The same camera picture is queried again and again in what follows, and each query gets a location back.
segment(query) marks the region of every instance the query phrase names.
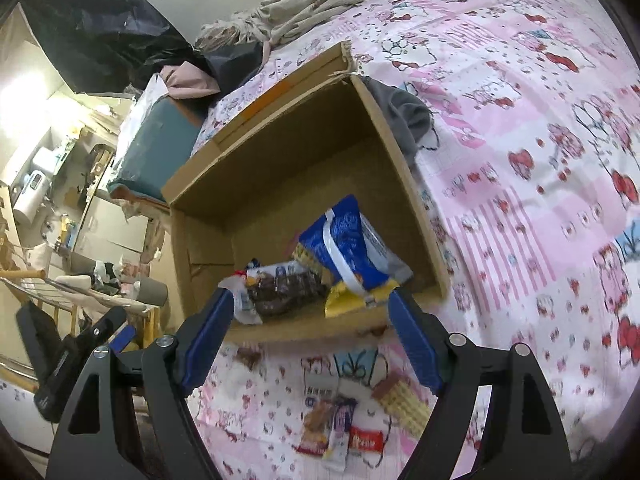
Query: hello kitty print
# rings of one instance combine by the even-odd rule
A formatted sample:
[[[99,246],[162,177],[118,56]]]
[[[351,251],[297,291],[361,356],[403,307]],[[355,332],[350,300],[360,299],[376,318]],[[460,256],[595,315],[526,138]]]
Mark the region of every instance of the hello kitty print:
[[[476,344],[530,345],[572,457],[586,456],[640,377],[640,73],[619,32],[596,0],[367,0],[274,51],[209,111],[194,151],[341,40],[359,73],[434,113],[412,168],[452,282],[434,313]],[[457,474],[488,401],[478,395]],[[257,415],[216,416],[245,431]]]

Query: bed sheet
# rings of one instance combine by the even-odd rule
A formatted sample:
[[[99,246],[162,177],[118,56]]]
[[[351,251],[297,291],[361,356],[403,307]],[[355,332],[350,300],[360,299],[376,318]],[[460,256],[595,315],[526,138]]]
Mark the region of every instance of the bed sheet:
[[[452,281],[449,300],[433,312],[476,344],[529,344],[572,458],[585,456],[640,375],[640,75],[619,32],[597,0],[367,0],[273,52],[210,111],[194,151],[276,81],[345,39],[361,74],[406,88],[434,111],[414,171]],[[390,359],[410,372],[388,338],[380,355],[392,348]],[[295,369],[301,390],[301,364],[314,356],[289,351],[265,346],[264,367],[272,377],[280,366]],[[284,390],[266,413],[254,411],[268,388],[247,379],[248,400],[231,401],[221,389],[234,374],[222,370],[233,366],[221,352],[190,400],[223,473],[332,478],[292,452],[299,421],[273,424],[277,442],[266,438],[262,418],[299,412],[300,399]],[[478,395],[462,469],[479,445],[488,399]],[[391,423],[388,435],[385,459],[361,466],[350,458],[347,478],[399,473],[411,441]],[[250,471],[239,465],[248,457]]]

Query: yellow biscuit packet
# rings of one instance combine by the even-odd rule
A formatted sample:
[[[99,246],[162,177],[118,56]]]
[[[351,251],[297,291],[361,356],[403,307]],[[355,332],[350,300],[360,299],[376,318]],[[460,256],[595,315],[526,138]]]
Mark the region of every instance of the yellow biscuit packet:
[[[329,291],[324,304],[325,317],[337,317],[352,310],[361,308],[371,308],[379,304],[385,304],[389,300],[391,291],[394,290],[399,283],[393,278],[386,280],[384,285],[377,286],[369,291],[369,297],[365,298],[351,292],[343,281],[336,283]]]

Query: bed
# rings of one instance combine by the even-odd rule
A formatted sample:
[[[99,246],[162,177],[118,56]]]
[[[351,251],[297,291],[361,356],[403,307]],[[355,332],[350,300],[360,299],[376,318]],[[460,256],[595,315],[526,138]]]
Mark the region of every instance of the bed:
[[[479,345],[527,343],[583,459],[640,376],[640,76],[620,33],[597,0],[367,0],[275,50],[209,111],[193,152],[345,39],[361,74],[434,112],[414,171],[452,281],[434,314]],[[291,448],[308,374],[371,352],[365,399],[372,377],[412,373],[392,334],[322,345],[264,346],[259,374],[222,349],[189,405],[226,478],[332,478]],[[472,464],[488,400],[478,395],[457,473]],[[350,459],[343,477],[395,478],[415,441],[382,413],[369,424],[385,431],[384,456]]]

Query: blue gripper pad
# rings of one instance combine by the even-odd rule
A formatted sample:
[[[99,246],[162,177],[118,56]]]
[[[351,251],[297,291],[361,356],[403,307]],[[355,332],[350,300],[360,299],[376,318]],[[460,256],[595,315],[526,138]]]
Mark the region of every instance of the blue gripper pad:
[[[205,307],[178,329],[174,381],[185,397],[204,384],[233,318],[233,294],[219,288]]]
[[[438,396],[451,374],[452,362],[445,343],[449,333],[437,317],[423,312],[402,287],[391,292],[388,312],[418,381]]]

